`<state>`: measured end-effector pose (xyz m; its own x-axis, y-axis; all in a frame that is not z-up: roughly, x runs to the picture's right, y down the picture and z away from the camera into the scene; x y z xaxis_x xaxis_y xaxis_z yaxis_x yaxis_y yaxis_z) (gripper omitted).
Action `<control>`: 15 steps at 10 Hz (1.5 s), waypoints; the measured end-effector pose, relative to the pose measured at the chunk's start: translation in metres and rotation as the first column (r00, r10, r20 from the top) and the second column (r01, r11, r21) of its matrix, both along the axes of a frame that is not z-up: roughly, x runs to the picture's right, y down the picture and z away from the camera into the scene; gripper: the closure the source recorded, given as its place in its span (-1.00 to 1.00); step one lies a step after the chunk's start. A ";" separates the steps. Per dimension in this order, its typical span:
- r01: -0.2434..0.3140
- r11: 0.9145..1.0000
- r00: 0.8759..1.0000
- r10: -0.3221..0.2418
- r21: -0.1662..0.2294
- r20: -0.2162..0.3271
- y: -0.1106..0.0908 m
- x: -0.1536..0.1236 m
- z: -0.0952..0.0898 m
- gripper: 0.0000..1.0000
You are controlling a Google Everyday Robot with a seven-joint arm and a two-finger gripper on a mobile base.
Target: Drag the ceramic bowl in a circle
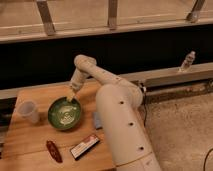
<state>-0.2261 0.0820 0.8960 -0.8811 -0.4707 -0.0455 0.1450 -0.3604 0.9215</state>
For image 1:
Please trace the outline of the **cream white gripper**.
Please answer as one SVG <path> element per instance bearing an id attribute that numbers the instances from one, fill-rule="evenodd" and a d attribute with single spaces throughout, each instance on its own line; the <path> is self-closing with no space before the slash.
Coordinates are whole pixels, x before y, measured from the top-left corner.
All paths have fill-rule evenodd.
<path id="1" fill-rule="evenodd" d="M 76 92 L 78 92 L 83 87 L 87 77 L 88 75 L 85 72 L 82 72 L 79 69 L 75 69 L 69 83 L 73 91 L 69 91 L 67 94 L 66 100 L 68 102 L 71 102 L 72 99 L 75 97 Z"/>

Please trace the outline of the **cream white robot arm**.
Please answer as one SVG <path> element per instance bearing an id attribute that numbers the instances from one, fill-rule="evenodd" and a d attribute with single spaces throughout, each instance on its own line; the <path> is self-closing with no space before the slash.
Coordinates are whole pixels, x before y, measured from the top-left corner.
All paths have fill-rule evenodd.
<path id="1" fill-rule="evenodd" d="M 101 87 L 96 110 L 117 171 L 162 171 L 144 127 L 135 111 L 143 100 L 141 89 L 97 66 L 94 58 L 77 55 L 70 88 L 77 93 L 92 76 Z"/>

